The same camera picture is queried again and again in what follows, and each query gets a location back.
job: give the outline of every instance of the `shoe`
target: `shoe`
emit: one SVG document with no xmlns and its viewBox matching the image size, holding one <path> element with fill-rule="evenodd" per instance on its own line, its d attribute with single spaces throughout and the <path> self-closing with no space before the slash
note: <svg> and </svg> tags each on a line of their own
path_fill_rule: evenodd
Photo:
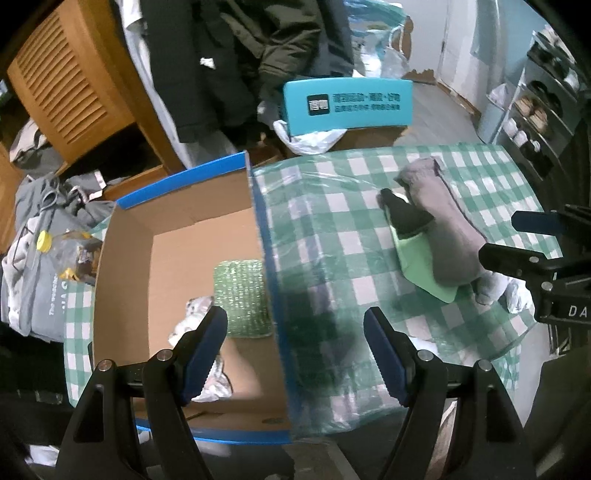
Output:
<svg viewBox="0 0 591 480">
<path fill-rule="evenodd" d="M 528 138 L 527 134 L 525 133 L 525 131 L 519 130 L 515 134 L 515 136 L 513 137 L 512 140 L 513 140 L 513 143 L 515 145 L 517 145 L 517 147 L 521 148 L 521 146 L 524 145 L 529 140 L 529 138 Z"/>
<path fill-rule="evenodd" d="M 548 70 L 548 72 L 557 80 L 564 80 L 569 72 L 569 66 L 566 65 L 566 62 L 561 59 L 552 58 L 549 62 L 544 63 L 543 68 Z"/>
<path fill-rule="evenodd" d="M 526 118 L 529 117 L 532 111 L 534 110 L 534 102 L 526 96 L 523 96 L 519 100 L 517 100 L 515 102 L 515 106 L 517 107 L 521 115 L 523 115 Z"/>
<path fill-rule="evenodd" d="M 534 126 L 540 135 L 544 135 L 548 128 L 548 115 L 542 108 L 536 108 L 529 117 L 529 122 Z"/>
<path fill-rule="evenodd" d="M 562 105 L 560 104 L 560 100 L 555 94 L 548 91 L 548 87 L 544 83 L 539 80 L 532 80 L 529 82 L 527 88 L 534 92 L 543 104 L 562 118 Z"/>
<path fill-rule="evenodd" d="M 520 146 L 519 151 L 530 162 L 534 162 L 536 155 L 540 152 L 541 145 L 537 140 L 529 140 Z"/>
<path fill-rule="evenodd" d="M 570 52 L 570 50 L 566 47 L 566 45 L 564 44 L 564 42 L 560 39 L 557 40 L 557 42 L 555 43 L 556 48 L 559 48 L 560 50 L 563 51 L 563 53 L 569 58 L 569 60 L 572 63 L 576 63 L 573 57 L 573 54 Z"/>
<path fill-rule="evenodd" d="M 540 66 L 551 61 L 553 57 L 553 55 L 548 50 L 546 50 L 542 45 L 540 45 L 537 42 L 534 42 L 527 54 L 528 57 L 530 57 L 534 62 L 536 62 Z"/>
<path fill-rule="evenodd" d="M 540 35 L 542 35 L 542 37 L 548 40 L 548 43 L 550 43 L 550 45 L 556 45 L 556 43 L 560 41 L 560 37 L 549 25 L 546 25 L 544 29 L 540 31 Z"/>
<path fill-rule="evenodd" d="M 573 69 L 569 70 L 569 74 L 564 77 L 564 82 L 568 85 L 571 90 L 577 94 L 579 92 L 580 83 L 579 77 L 577 76 L 576 72 Z"/>
<path fill-rule="evenodd" d="M 517 125 L 517 122 L 514 119 L 509 118 L 503 124 L 503 131 L 507 134 L 509 138 L 513 138 L 515 134 L 519 131 L 519 125 Z"/>
<path fill-rule="evenodd" d="M 552 170 L 554 167 L 552 160 L 550 160 L 550 158 L 541 151 L 535 153 L 530 158 L 530 162 L 542 178 L 545 178 L 548 173 L 550 173 L 550 170 Z"/>
</svg>

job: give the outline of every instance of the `black jacket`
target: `black jacket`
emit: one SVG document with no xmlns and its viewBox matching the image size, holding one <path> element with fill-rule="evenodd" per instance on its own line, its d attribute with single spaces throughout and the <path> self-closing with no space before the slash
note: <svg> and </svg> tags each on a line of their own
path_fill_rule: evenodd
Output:
<svg viewBox="0 0 591 480">
<path fill-rule="evenodd" d="M 269 97 L 298 76 L 351 76 L 351 33 L 343 0 L 218 0 L 223 19 L 250 55 L 244 73 Z"/>
<path fill-rule="evenodd" d="M 234 36 L 216 0 L 142 0 L 154 88 L 191 143 L 237 127 L 256 104 L 241 78 Z"/>
</svg>

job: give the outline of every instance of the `hanging clothes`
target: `hanging clothes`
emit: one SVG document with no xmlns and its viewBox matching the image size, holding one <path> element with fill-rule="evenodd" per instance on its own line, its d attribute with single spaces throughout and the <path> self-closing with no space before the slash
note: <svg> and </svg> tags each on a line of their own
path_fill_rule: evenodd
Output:
<svg viewBox="0 0 591 480">
<path fill-rule="evenodd" d="M 121 23 L 120 36 L 127 46 L 131 61 L 144 85 L 160 124 L 185 168 L 193 168 L 199 164 L 237 152 L 234 145 L 219 130 L 208 133 L 197 142 L 182 143 L 178 139 L 177 128 L 162 98 L 154 88 L 150 67 L 150 50 L 145 41 L 145 21 L 139 0 L 116 0 L 119 7 L 114 14 Z"/>
<path fill-rule="evenodd" d="M 322 19 L 322 31 L 318 52 L 303 75 L 308 77 L 351 77 L 353 75 L 353 46 L 345 4 L 343 0 L 317 1 Z"/>
<path fill-rule="evenodd" d="M 318 51 L 317 1 L 220 0 L 219 6 L 242 46 L 241 70 L 251 89 L 260 99 L 277 100 L 283 84 L 301 75 Z"/>
<path fill-rule="evenodd" d="M 181 142 L 256 113 L 238 70 L 234 37 L 215 0 L 142 0 L 154 87 Z"/>
</svg>

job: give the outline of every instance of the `green sponge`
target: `green sponge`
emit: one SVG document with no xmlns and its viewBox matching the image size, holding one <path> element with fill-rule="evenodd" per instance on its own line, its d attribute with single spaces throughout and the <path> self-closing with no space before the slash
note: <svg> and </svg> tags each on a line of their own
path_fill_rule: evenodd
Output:
<svg viewBox="0 0 591 480">
<path fill-rule="evenodd" d="M 228 314 L 228 336 L 270 335 L 271 319 L 260 260 L 231 260 L 213 270 L 214 302 Z"/>
</svg>

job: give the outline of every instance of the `yellow bottle cap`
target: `yellow bottle cap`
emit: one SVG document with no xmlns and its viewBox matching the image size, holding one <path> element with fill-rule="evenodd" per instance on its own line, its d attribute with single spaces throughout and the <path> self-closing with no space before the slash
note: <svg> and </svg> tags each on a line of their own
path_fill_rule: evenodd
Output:
<svg viewBox="0 0 591 480">
<path fill-rule="evenodd" d="M 39 238 L 37 238 L 37 250 L 39 250 L 42 253 L 47 253 L 47 252 L 49 252 L 50 248 L 51 248 L 51 234 L 48 231 L 43 230 L 39 234 Z"/>
</svg>

